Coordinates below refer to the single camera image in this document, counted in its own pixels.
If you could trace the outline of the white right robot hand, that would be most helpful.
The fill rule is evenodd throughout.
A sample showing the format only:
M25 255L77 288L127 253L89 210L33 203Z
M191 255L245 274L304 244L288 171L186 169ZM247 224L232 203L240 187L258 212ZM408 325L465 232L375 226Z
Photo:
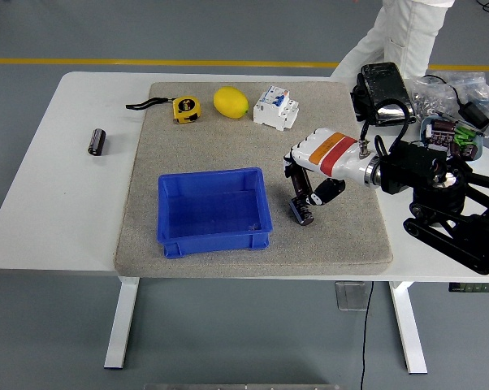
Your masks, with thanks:
M319 128L284 156L284 174L292 180L297 205L322 206L345 190L347 180L370 187L378 156L361 142L329 128Z

